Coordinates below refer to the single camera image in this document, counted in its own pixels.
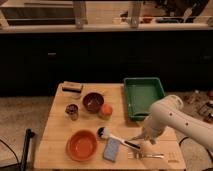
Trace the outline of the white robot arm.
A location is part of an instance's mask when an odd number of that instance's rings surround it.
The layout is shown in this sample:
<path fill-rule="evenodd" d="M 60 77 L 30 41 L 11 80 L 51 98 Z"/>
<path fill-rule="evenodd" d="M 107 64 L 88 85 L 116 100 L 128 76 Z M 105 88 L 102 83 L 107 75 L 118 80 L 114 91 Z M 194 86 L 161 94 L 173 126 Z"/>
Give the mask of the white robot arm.
<path fill-rule="evenodd" d="M 182 108 L 183 101 L 176 95 L 168 95 L 154 102 L 149 108 L 149 116 L 144 120 L 144 139 L 153 141 L 166 127 L 171 127 L 213 152 L 213 125 L 183 113 Z"/>

